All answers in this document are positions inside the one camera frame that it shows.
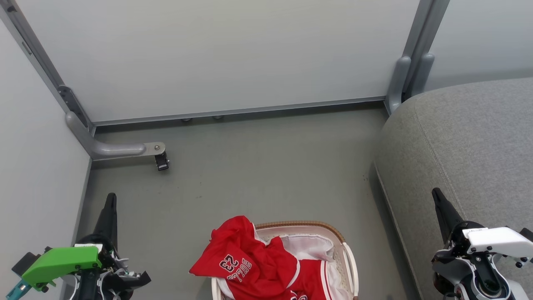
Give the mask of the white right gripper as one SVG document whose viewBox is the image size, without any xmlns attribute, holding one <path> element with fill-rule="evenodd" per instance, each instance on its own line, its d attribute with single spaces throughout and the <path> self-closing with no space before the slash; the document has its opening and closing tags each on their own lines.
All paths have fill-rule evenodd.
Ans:
<svg viewBox="0 0 533 300">
<path fill-rule="evenodd" d="M 531 261 L 530 231 L 518 233 L 509 227 L 488 228 L 464 221 L 440 188 L 433 188 L 431 195 L 442 241 L 448 243 L 448 263 L 465 261 L 474 268 L 489 268 L 497 255 L 514 258 L 522 264 Z"/>
</svg>

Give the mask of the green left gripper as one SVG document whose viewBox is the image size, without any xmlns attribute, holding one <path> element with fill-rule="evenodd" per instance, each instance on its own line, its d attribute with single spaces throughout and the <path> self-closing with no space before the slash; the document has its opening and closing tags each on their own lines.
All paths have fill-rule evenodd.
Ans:
<svg viewBox="0 0 533 300">
<path fill-rule="evenodd" d="M 152 280 L 147 272 L 128 269 L 117 237 L 117 196 L 110 192 L 93 234 L 72 247 L 46 247 L 41 255 L 28 252 L 21 258 L 21 296 L 31 289 L 46 293 L 56 279 L 73 277 L 71 300 L 129 300 Z"/>
</svg>

